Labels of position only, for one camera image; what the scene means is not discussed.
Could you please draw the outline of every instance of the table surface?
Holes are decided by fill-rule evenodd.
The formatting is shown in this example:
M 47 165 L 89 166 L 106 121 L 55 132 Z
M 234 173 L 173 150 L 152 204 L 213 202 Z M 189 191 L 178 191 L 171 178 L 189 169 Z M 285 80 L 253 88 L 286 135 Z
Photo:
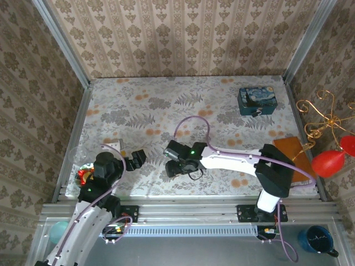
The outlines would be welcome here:
M 239 88 L 271 86 L 278 101 L 272 115 L 241 116 Z M 253 195 L 262 187 L 254 176 L 236 171 L 207 170 L 198 181 L 188 175 L 168 178 L 163 150 L 173 138 L 176 125 L 190 115 L 203 116 L 211 125 L 211 144 L 216 147 L 252 150 L 274 139 L 298 136 L 295 118 L 281 76 L 209 76 L 179 78 L 99 79 L 94 81 L 92 99 L 79 146 L 91 154 L 100 143 L 123 140 L 123 151 L 144 149 L 143 167 L 127 172 L 116 195 Z M 182 124 L 177 140 L 191 146 L 205 141 L 206 125 L 193 119 Z M 77 196 L 73 166 L 66 195 Z M 314 196 L 316 188 L 293 188 L 290 195 Z

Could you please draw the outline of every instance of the patterned wallpaper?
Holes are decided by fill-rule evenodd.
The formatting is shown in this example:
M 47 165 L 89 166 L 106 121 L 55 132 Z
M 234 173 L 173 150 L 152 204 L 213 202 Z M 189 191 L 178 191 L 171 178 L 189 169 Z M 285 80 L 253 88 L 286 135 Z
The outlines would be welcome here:
M 355 101 L 355 1 L 337 1 L 291 86 L 297 100 L 310 99 L 327 114 L 330 112 L 330 102 L 318 100 L 316 91 L 329 90 L 336 95 L 335 112 L 338 117 L 355 115 L 355 111 L 347 106 Z M 321 122 L 315 112 L 304 115 L 303 119 L 305 122 Z M 354 132 L 355 119 L 345 120 L 342 126 Z M 335 132 L 339 137 L 346 135 L 341 130 Z M 318 154 L 335 148 L 331 130 L 327 130 L 319 139 L 314 152 Z M 354 158 L 347 156 L 343 170 L 326 179 L 326 190 L 329 197 L 339 203 L 355 254 Z
M 83 88 L 30 1 L 0 1 L 0 265 L 23 265 Z
M 87 75 L 282 75 L 320 0 L 47 0 Z

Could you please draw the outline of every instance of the starry night box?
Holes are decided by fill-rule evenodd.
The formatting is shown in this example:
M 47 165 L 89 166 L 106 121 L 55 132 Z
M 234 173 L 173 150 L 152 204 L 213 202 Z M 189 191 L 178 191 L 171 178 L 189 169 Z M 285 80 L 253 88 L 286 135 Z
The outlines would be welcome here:
M 238 94 L 241 115 L 271 115 L 277 107 L 272 87 L 241 88 Z

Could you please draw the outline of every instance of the wire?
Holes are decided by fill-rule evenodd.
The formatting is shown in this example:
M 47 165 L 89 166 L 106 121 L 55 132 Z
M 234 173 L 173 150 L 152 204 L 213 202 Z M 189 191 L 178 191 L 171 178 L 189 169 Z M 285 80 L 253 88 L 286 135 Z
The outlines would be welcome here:
M 125 212 L 123 212 L 123 213 L 121 213 L 121 214 L 124 215 L 124 216 L 129 216 L 129 215 L 128 215 L 127 213 L 125 213 Z M 128 220 L 128 219 L 125 220 L 124 227 L 126 227 L 127 224 L 128 224 L 127 220 Z
M 282 247 L 283 247 L 283 251 L 285 251 L 285 254 L 288 257 L 288 259 L 294 263 L 297 263 L 298 262 L 298 254 L 297 254 L 296 250 L 294 249 L 293 246 L 291 246 L 289 243 L 287 243 L 285 240 L 283 240 L 282 230 L 281 230 L 281 218 L 280 218 L 281 215 L 280 214 L 281 214 L 281 207 L 280 207 L 280 201 L 279 201 L 277 203 L 277 216 L 279 217 L 279 219 L 277 219 L 278 220 L 277 222 L 278 222 L 278 232 L 280 233 L 280 239 L 275 239 L 275 241 L 280 241 L 282 244 Z M 289 255 L 289 253 L 286 249 L 285 244 L 288 245 L 292 249 L 293 253 L 296 255 L 296 259 L 291 258 L 291 256 Z
M 118 153 L 120 159 L 122 160 L 122 163 L 123 163 L 123 172 L 122 172 L 122 175 L 121 175 L 121 179 L 122 177 L 124 176 L 124 174 L 126 173 L 126 169 L 127 169 L 127 166 L 126 166 L 126 162 L 122 156 L 122 154 L 115 148 L 107 145 L 107 144 L 101 144 L 101 147 L 107 147 L 109 149 L 112 149 L 114 150 L 115 152 Z M 53 260 L 53 263 L 52 263 L 52 266 L 55 266 L 55 264 L 57 263 L 58 259 L 60 258 L 60 254 L 62 253 L 62 250 L 64 248 L 64 245 L 66 244 L 70 234 L 72 233 L 73 229 L 75 228 L 75 226 L 80 222 L 80 218 L 82 218 L 82 216 L 86 213 L 86 211 L 93 207 L 96 203 L 98 203 L 100 200 L 102 200 L 104 197 L 106 197 L 107 195 L 110 195 L 112 193 L 112 191 L 114 191 L 117 187 L 118 187 L 118 184 L 119 184 L 119 181 L 113 185 L 109 190 L 107 190 L 105 193 L 103 193 L 100 197 L 98 197 L 97 199 L 95 199 L 91 204 L 89 204 L 82 212 L 79 213 L 78 217 L 74 220 L 73 224 L 71 225 L 71 227 L 69 227 L 69 230 L 67 232 L 67 234 L 65 235 L 61 245 L 59 246 L 59 249 L 55 255 L 55 258 Z
M 210 136 L 210 124 L 208 123 L 208 121 L 206 119 L 204 119 L 203 117 L 201 116 L 198 116 L 198 115 L 191 115 L 191 116 L 188 116 L 184 119 L 182 119 L 178 125 L 176 126 L 176 129 L 175 129 L 175 132 L 174 132 L 174 138 L 176 138 L 176 134 L 178 132 L 178 129 L 179 127 L 181 126 L 181 124 L 183 122 L 185 122 L 186 120 L 188 119 L 192 119 L 192 118 L 197 118 L 197 119 L 201 119 L 203 120 L 206 125 L 207 125 L 207 133 L 206 133 L 206 143 L 208 145 L 208 147 L 217 152 L 218 154 L 222 154 L 222 155 L 231 155 L 233 157 L 236 157 L 236 158 L 246 158 L 246 159 L 252 159 L 253 157 L 254 158 L 257 158 L 259 160 L 264 160 L 264 161 L 268 161 L 268 162 L 272 162 L 272 163 L 276 163 L 278 165 L 282 165 L 282 166 L 285 166 L 287 168 L 290 168 L 290 169 L 293 169 L 294 171 L 297 171 L 301 174 L 303 174 L 304 176 L 308 177 L 310 180 L 311 180 L 311 183 L 309 184 L 306 184 L 306 185 L 297 185 L 297 186 L 293 186 L 294 187 L 313 187 L 315 184 L 316 184 L 316 180 L 313 178 L 313 176 L 311 176 L 309 173 L 307 173 L 306 171 L 296 167 L 296 166 L 293 166 L 293 165 L 289 165 L 288 163 L 285 163 L 285 162 L 282 162 L 282 161 L 279 161 L 279 160 L 275 160 L 275 159 L 272 159 L 272 158 L 268 158 L 268 157 L 264 157 L 264 156 L 260 156 L 260 155 L 254 155 L 254 154 L 242 154 L 242 153 L 239 153 L 239 152 L 227 152 L 227 151 L 219 151 L 218 149 L 214 148 L 210 142 L 209 142 L 209 136 Z
M 127 231 L 129 230 L 129 228 L 132 226 L 133 218 L 132 218 L 131 216 L 122 216 L 122 217 L 120 217 L 120 218 L 114 220 L 113 222 L 108 223 L 108 224 L 105 226 L 105 228 L 106 228 L 106 227 L 109 226 L 110 224 L 119 222 L 119 221 L 121 221 L 121 220 L 123 220 L 123 219 L 125 219 L 125 220 L 129 219 L 130 221 L 129 221 L 127 227 L 125 226 L 125 229 L 124 229 L 124 231 L 122 232 L 122 235 L 120 235 L 120 237 L 115 240 L 115 243 L 117 243 L 117 242 L 118 242 L 121 238 L 123 238 L 123 236 L 127 233 Z M 107 232 L 102 236 L 102 238 L 103 238 L 104 240 L 108 240 L 108 239 L 106 238 L 106 236 L 107 236 L 107 234 L 108 234 L 109 232 L 110 232 L 110 231 L 107 231 Z
M 189 175 L 189 178 L 191 179 L 191 180 L 193 180 L 193 181 L 197 181 L 197 180 L 199 180 L 203 175 L 204 175 L 204 172 L 202 171 L 202 169 L 200 169 L 200 171 L 201 171 L 201 175 L 198 177 L 198 178 L 192 178 L 191 177 L 191 174 L 190 173 L 188 173 L 188 175 Z
M 275 224 L 273 225 L 272 228 L 276 228 L 276 224 L 277 224 L 277 220 L 278 220 L 278 219 L 277 219 L 277 216 L 276 216 L 275 214 L 274 214 L 273 216 L 274 216 L 274 218 L 275 218 Z

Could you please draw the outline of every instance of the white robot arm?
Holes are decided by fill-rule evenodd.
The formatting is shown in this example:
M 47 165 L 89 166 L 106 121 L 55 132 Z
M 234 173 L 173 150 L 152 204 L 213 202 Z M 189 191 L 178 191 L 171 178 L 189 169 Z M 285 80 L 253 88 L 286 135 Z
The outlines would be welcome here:
M 146 160 L 143 150 L 132 152 L 132 156 L 131 160 L 124 158 L 127 171 L 141 168 Z M 121 178 L 123 169 L 123 162 L 114 158 L 112 153 L 97 155 L 93 177 L 81 187 L 74 214 L 62 238 L 46 260 L 36 262 L 35 266 L 83 265 L 98 235 L 113 218 L 128 212 L 132 212 L 134 217 L 138 213 L 138 206 L 121 206 L 118 197 L 108 194 L 112 185 Z
M 245 154 L 245 157 L 234 156 L 233 153 Z M 256 207 L 264 212 L 272 213 L 280 198 L 288 197 L 293 170 L 259 160 L 252 155 L 275 158 L 294 165 L 281 151 L 273 145 L 265 144 L 260 150 L 240 151 L 211 149 L 204 142 L 196 142 L 192 147 L 171 140 L 164 154 L 171 159 L 165 165 L 169 177 L 190 174 L 205 169 L 226 169 L 253 175 L 263 186 Z

